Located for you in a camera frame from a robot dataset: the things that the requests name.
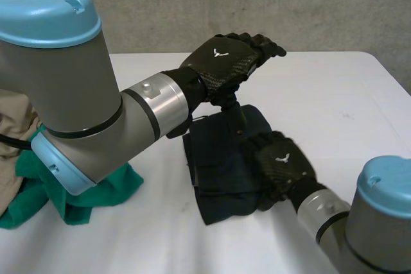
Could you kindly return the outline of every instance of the dark navy cloth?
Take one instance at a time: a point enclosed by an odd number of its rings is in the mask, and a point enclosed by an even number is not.
[[[183,136],[191,183],[206,225],[253,213],[270,189],[256,172],[258,167],[244,160],[239,143],[272,129],[256,107],[246,105],[242,110],[247,126],[241,135],[230,131],[220,112],[194,121]]]

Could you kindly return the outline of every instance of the carbon fiber glove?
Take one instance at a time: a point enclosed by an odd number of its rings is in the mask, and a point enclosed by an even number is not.
[[[202,78],[206,101],[222,106],[257,67],[286,51],[263,35],[216,35],[196,49],[180,67],[190,67]]]
[[[241,150],[247,160],[259,166],[257,172],[262,181],[271,183],[272,189],[261,199],[260,210],[268,210],[277,201],[285,200],[285,194],[301,178],[316,179],[310,162],[293,142],[281,132],[260,133],[246,139]]]

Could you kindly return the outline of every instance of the light blue joint cap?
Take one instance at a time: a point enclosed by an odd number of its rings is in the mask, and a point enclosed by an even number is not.
[[[101,31],[92,0],[0,0],[0,40],[18,46],[62,48]]]
[[[32,140],[31,148],[70,194],[79,195],[90,187],[96,186],[41,132]]]
[[[374,209],[400,219],[411,219],[411,159],[376,157],[365,164],[358,192]]]

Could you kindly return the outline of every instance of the white table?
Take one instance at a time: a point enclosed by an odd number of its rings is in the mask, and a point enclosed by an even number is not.
[[[124,89],[186,56],[112,55],[112,63]],[[238,99],[294,138],[347,201],[370,158],[411,156],[411,97],[365,53],[289,53],[258,69]],[[217,111],[202,104],[195,116]],[[48,203],[17,230],[0,230],[0,273],[336,273],[287,201],[206,227],[181,138],[130,163],[144,184],[126,203],[94,209],[88,225],[66,226]]]

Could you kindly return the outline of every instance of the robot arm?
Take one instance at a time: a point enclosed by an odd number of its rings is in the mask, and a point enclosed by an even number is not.
[[[203,101],[241,118],[234,92],[276,55],[285,51],[262,35],[219,35],[119,92],[92,0],[0,0],[0,88],[30,98],[47,128],[31,147],[74,195],[184,133]]]
[[[300,225],[339,273],[411,273],[411,160],[368,161],[350,207],[317,182],[304,153],[283,134],[261,133],[242,148],[272,184],[265,209],[289,199]]]

